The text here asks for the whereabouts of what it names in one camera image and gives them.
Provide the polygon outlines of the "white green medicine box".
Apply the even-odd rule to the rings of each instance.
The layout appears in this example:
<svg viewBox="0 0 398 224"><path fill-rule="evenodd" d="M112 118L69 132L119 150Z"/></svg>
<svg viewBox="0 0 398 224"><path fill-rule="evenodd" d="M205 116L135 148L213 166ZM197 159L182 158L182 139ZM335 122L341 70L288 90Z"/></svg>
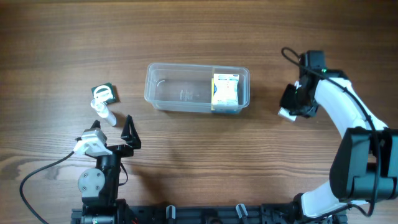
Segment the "white green medicine box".
<svg viewBox="0 0 398 224"><path fill-rule="evenodd" d="M296 115L290 115L289 111L283 107L280 108L278 115L290 122L294 122L296 120Z"/></svg>

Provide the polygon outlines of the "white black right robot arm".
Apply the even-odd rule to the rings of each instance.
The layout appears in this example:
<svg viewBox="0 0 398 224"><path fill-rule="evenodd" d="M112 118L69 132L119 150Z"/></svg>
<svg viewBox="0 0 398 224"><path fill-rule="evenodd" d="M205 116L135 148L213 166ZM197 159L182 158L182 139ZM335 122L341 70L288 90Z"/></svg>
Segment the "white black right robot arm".
<svg viewBox="0 0 398 224"><path fill-rule="evenodd" d="M323 108L341 136L326 183L285 205L290 223L337 219L352 208L371 217L376 204L397 198L397 130L378 119L342 70L329 69L321 50L302 54L289 47L282 56L299 70L280 100L279 116L312 118Z"/></svg>

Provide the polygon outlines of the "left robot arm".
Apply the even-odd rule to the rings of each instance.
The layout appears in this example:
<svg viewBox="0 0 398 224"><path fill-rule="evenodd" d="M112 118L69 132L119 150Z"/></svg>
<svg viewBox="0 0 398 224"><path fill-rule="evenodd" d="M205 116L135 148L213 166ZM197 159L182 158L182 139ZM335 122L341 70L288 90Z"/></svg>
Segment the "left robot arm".
<svg viewBox="0 0 398 224"><path fill-rule="evenodd" d="M135 213L125 199L118 199L120 172L126 170L121 159L132 157L141 148L141 140L134 127L132 116L126 117L121 133L124 144L109 146L107 137L96 120L90 129L84 130L73 150L96 160L96 166L85 170L78 179L83 207L72 211L72 223L138 223Z"/></svg>

